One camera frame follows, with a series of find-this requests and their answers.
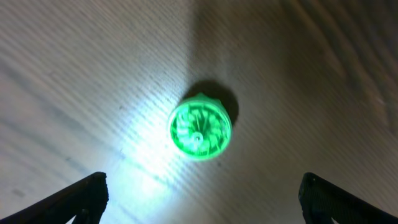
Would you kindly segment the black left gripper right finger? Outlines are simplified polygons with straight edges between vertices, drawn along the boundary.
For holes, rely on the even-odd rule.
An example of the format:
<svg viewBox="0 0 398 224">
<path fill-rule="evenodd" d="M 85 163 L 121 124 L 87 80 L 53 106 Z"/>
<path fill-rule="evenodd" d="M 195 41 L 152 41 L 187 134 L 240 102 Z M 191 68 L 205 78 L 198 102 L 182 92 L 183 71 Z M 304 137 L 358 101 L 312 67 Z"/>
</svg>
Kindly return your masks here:
<svg viewBox="0 0 398 224">
<path fill-rule="evenodd" d="M 306 224 L 397 224 L 397 217 L 311 172 L 303 175 L 298 199 Z"/>
</svg>

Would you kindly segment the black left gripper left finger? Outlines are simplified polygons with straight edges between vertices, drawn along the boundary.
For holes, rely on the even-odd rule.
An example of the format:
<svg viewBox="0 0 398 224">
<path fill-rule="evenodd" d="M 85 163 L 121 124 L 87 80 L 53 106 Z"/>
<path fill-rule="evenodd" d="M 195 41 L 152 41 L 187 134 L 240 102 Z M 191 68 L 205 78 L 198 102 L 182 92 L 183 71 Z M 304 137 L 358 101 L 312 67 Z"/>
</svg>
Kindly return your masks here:
<svg viewBox="0 0 398 224">
<path fill-rule="evenodd" d="M 1 223 L 98 224 L 106 210 L 109 193 L 104 172 L 95 172 L 57 193 L 1 219 Z"/>
</svg>

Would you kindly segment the green plastic wheel toy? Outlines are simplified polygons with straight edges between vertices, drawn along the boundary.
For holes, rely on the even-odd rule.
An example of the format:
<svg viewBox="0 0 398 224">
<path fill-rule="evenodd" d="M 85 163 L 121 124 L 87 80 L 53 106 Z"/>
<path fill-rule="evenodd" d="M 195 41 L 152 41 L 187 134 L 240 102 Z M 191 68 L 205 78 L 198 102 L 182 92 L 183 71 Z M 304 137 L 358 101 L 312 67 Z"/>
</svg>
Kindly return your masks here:
<svg viewBox="0 0 398 224">
<path fill-rule="evenodd" d="M 166 131 L 177 153 L 191 160 L 206 161 L 227 149 L 233 125 L 219 99 L 199 93 L 174 108 Z"/>
</svg>

